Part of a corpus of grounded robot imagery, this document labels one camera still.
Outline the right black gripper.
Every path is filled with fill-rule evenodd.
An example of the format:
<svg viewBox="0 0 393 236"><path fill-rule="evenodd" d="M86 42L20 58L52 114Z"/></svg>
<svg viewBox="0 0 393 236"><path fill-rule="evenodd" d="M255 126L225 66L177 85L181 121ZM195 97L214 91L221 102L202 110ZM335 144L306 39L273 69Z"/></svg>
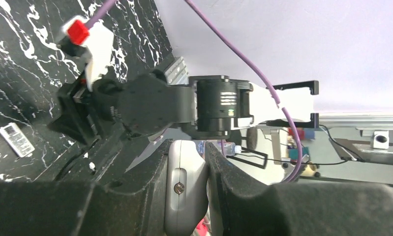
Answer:
<svg viewBox="0 0 393 236"><path fill-rule="evenodd" d="M57 92L60 115L47 127L85 146L124 133L125 127L110 116L110 103L105 100L122 89L121 83L113 79L99 79L92 87L94 90L91 92L84 76L71 84L63 84Z"/></svg>

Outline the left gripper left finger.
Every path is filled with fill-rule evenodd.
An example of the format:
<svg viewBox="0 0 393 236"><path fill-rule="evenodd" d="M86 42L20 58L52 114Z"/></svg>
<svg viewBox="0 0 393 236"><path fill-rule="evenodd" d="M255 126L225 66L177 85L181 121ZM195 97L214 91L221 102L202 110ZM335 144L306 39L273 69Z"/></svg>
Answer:
<svg viewBox="0 0 393 236"><path fill-rule="evenodd" d="M0 182L0 236L164 235L172 142L105 184Z"/></svg>

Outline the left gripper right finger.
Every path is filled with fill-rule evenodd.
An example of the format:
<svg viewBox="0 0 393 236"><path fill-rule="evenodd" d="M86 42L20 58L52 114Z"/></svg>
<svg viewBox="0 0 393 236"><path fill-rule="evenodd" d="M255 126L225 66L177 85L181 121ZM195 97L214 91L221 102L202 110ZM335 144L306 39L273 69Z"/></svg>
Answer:
<svg viewBox="0 0 393 236"><path fill-rule="evenodd" d="M206 145L215 236L393 236L393 191L377 183L265 185Z"/></svg>

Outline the white remote battery cover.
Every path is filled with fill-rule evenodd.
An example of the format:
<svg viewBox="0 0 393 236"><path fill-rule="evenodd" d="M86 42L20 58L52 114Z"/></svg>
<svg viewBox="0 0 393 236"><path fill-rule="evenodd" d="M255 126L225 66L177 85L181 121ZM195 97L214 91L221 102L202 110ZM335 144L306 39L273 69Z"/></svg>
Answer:
<svg viewBox="0 0 393 236"><path fill-rule="evenodd" d="M18 157L26 157L34 152L35 147L14 122L0 128L0 134Z"/></svg>

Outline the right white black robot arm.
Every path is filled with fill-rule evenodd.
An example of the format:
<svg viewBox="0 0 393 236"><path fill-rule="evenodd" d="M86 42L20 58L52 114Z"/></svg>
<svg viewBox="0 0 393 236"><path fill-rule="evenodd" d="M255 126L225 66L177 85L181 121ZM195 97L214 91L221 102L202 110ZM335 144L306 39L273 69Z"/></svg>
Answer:
<svg viewBox="0 0 393 236"><path fill-rule="evenodd" d="M128 139L178 127L193 139L210 140L258 125L318 126L313 102L318 81L275 85L274 90L279 104L267 88L228 76L191 76L187 84L170 85L156 70L125 84L100 79L90 88L80 76L58 90L61 114L48 127L90 146L118 128Z"/></svg>

